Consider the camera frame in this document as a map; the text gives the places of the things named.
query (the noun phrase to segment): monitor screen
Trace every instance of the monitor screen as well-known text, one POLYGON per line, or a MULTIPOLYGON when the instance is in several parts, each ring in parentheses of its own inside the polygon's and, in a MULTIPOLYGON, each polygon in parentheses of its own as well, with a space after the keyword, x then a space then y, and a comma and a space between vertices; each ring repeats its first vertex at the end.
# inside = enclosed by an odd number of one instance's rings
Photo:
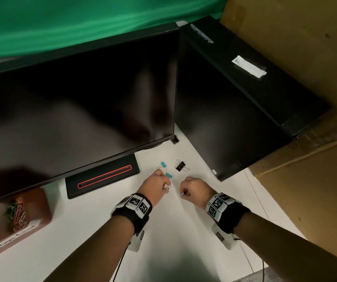
POLYGON ((0 73, 0 196, 172 136, 178 39, 173 31, 0 73))

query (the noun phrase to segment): white desk surface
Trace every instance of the white desk surface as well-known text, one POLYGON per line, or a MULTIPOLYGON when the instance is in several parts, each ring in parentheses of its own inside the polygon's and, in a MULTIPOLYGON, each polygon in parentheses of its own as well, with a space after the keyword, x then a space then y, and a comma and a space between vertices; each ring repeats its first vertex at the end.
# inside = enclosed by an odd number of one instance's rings
POLYGON ((302 236, 248 169, 219 182, 184 134, 180 142, 136 153, 140 173, 75 199, 67 198, 64 180, 44 186, 53 220, 35 234, 0 254, 0 281, 43 281, 67 256, 110 217, 114 205, 135 192, 164 161, 173 175, 169 194, 153 209, 137 253, 127 251, 119 281, 233 281, 262 268, 261 259, 243 242, 227 250, 212 233, 213 221, 180 199, 186 176, 200 177, 214 189, 235 197, 254 213, 302 236), (175 170, 184 161, 189 172, 175 170))

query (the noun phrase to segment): black wristband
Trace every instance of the black wristband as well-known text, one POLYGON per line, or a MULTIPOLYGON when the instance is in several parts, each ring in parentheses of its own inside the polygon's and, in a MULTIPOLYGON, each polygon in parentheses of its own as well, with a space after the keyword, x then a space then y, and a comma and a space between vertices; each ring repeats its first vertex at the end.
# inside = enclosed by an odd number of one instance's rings
POLYGON ((242 216, 250 211, 240 201, 223 193, 214 195, 206 205, 206 212, 225 233, 234 233, 242 216))
POLYGON ((152 208, 152 203, 145 195, 135 193, 121 200, 121 202, 115 206, 115 210, 111 216, 120 215, 126 217, 132 222, 135 228, 134 234, 139 234, 149 220, 149 214, 152 208))

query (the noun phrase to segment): green backdrop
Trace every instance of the green backdrop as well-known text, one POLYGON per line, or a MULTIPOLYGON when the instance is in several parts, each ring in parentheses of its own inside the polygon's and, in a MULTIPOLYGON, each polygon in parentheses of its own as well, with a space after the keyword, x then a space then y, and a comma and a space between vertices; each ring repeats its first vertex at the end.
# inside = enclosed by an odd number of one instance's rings
POLYGON ((220 17, 227 0, 0 0, 0 57, 52 50, 171 21, 220 17))

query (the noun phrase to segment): hand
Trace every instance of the hand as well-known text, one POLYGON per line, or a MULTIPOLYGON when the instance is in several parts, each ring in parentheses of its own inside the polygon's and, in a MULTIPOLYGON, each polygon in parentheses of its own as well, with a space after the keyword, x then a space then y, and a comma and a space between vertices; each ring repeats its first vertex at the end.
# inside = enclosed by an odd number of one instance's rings
POLYGON ((168 193, 168 189, 163 188, 165 184, 166 186, 170 186, 170 179, 162 170, 157 169, 152 175, 147 177, 136 193, 145 195, 154 207, 162 199, 163 195, 168 193))
POLYGON ((193 203, 203 210, 205 210, 209 200, 218 193, 202 179, 194 177, 186 177, 180 184, 180 193, 183 192, 182 199, 193 203))

